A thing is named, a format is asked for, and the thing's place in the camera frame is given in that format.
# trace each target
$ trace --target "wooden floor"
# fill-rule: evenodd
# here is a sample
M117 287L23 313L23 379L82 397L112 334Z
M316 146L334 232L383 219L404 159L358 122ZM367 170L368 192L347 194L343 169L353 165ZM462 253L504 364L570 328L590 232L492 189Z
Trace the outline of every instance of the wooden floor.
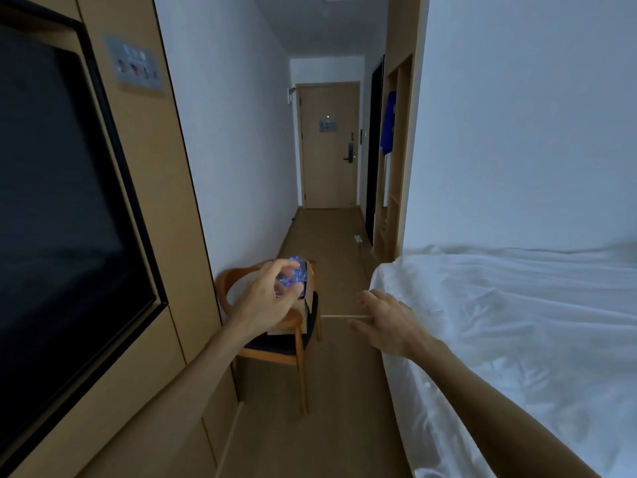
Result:
M359 210L302 211L282 255L317 260L323 313L359 315L353 295L369 285L373 262ZM378 351L346 319L323 320L307 354L310 413L301 415L296 368L240 358L245 403L221 478L408 478L411 476Z

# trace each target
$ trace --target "wooden chair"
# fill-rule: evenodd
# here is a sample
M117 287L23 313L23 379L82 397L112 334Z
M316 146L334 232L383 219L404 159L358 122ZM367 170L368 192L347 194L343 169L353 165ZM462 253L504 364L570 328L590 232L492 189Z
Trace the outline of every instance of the wooden chair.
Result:
M215 287L217 288L217 296L219 298L219 304L228 317L232 316L233 305L228 302L228 291L232 286L248 275L249 273L256 272L261 268L261 265L267 263L270 260L258 263L248 268L231 268L224 272L221 272L215 281ZM314 297L312 301L312 308L308 309L307 318L307 333L301 332L301 325L303 324L303 316L296 309L290 309L290 312L285 318L277 325L278 329L294 329L294 335L268 335L267 333L259 335L246 345L239 353L240 356L250 359L259 359L262 361L278 362L280 364L296 365L299 372L299 382L301 385L301 409L303 414L308 413L308 390L305 376L305 349L312 338L314 327L317 329L317 339L323 340L323 332L321 328L320 318L320 306L319 296L316 292L317 278L316 278L316 263L314 261L308 262L312 271L314 272Z

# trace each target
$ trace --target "mattress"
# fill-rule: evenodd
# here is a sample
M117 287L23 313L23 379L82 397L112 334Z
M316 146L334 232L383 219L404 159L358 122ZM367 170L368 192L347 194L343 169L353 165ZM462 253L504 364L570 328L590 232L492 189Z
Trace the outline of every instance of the mattress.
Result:
M442 250L381 265L371 288L414 309L475 373L608 478L637 470L637 250ZM417 478L494 476L426 373L383 355Z

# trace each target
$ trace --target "television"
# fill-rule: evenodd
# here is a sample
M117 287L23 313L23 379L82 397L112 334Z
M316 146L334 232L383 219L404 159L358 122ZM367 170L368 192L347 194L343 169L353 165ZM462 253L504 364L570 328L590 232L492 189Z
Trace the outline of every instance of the television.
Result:
M0 27L0 450L156 300L80 57Z

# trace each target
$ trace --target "black door handle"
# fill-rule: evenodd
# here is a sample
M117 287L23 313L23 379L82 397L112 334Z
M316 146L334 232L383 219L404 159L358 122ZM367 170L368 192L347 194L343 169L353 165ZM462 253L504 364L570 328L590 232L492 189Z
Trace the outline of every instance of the black door handle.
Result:
M347 157L344 157L343 160L347 161L349 164L354 162L354 143L348 144Z

